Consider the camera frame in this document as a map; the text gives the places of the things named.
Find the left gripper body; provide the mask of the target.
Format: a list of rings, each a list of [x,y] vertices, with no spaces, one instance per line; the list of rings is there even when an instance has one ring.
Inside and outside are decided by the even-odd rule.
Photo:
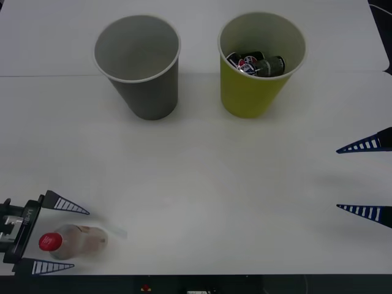
[[[24,207],[10,203],[6,199],[2,204],[2,261],[16,264],[23,258],[41,206],[38,200],[28,200]]]

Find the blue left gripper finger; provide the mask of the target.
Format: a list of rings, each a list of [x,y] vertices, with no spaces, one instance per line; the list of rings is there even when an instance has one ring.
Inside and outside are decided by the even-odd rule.
[[[74,268],[71,263],[59,263],[33,258],[23,258],[14,264],[12,272],[15,276],[40,276],[43,274],[56,273]]]
[[[57,211],[68,211],[83,215],[90,215],[90,212],[80,205],[60,196],[52,190],[47,190],[45,195],[40,195],[38,202],[40,206],[45,209],[52,209]]]

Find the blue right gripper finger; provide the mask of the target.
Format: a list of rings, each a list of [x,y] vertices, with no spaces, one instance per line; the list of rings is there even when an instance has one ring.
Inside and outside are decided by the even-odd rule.
[[[336,206],[348,213],[360,216],[388,228],[392,228],[391,206],[365,206],[348,204],[337,204]]]
[[[391,130],[392,127],[386,128],[361,140],[348,144],[336,152],[345,153],[365,153],[365,152],[391,152]]]

